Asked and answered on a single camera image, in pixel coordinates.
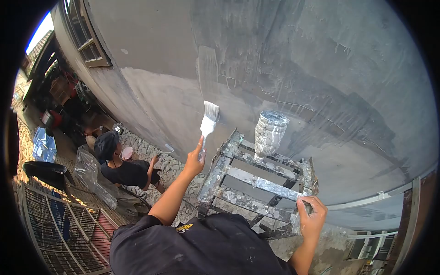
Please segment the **yellow logo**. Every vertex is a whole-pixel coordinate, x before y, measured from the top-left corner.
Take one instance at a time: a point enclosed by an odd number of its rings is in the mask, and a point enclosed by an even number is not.
[[[193,224],[186,224],[179,227],[176,227],[177,233],[185,233]]]

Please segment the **fence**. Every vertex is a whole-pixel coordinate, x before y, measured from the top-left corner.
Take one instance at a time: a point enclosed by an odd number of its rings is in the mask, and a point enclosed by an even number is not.
[[[99,208],[64,201],[22,183],[29,235],[54,274],[112,274],[110,242],[117,225]]]

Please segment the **person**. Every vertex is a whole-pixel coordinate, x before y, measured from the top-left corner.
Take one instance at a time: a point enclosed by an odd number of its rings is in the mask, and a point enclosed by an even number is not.
[[[101,134],[95,141],[95,154],[98,160],[106,160],[101,164],[101,173],[111,183],[119,187],[121,184],[126,186],[139,186],[146,191],[150,184],[153,185],[161,194],[165,191],[160,184],[160,169],[154,169],[153,166],[159,158],[154,156],[151,163],[144,160],[135,160],[132,162],[122,160],[119,155],[122,152],[122,146],[119,142],[117,131],[110,131]]]
[[[238,214],[194,217],[171,227],[188,185],[203,169],[206,150],[198,159],[202,141],[203,136],[188,154],[183,171],[148,215],[114,231],[110,246],[113,273],[306,275],[327,215],[327,207],[316,196],[297,200],[304,241],[288,262],[275,256],[269,243],[259,239]],[[311,204],[312,214],[307,213],[304,202]]]
[[[85,141],[91,150],[94,150],[95,148],[96,137],[99,136],[98,135],[99,130],[101,130],[101,134],[110,131],[107,127],[102,127],[102,126],[96,129],[93,129],[92,127],[88,126],[84,129]]]

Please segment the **sky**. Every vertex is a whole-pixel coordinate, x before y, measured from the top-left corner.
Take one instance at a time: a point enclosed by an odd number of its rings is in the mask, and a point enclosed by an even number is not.
[[[48,33],[48,31],[53,29],[54,24],[52,23],[51,13],[49,12],[41,22],[40,26],[38,26],[32,39],[30,40],[28,48],[26,49],[26,54],[29,54],[33,47],[38,44],[38,42]]]

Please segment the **black t-shirt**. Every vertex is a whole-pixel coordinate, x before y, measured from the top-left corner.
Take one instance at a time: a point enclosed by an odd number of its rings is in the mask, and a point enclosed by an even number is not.
[[[177,228],[151,215],[121,226],[113,234],[110,266],[115,275],[297,274],[241,215],[227,213]]]
[[[139,186],[144,188],[148,181],[149,162],[143,160],[135,160],[132,162],[123,161],[122,165],[117,168],[110,168],[107,163],[101,165],[101,173],[111,183],[119,183],[127,186]],[[156,184],[160,180],[158,175],[160,169],[153,169],[151,175],[151,184]]]

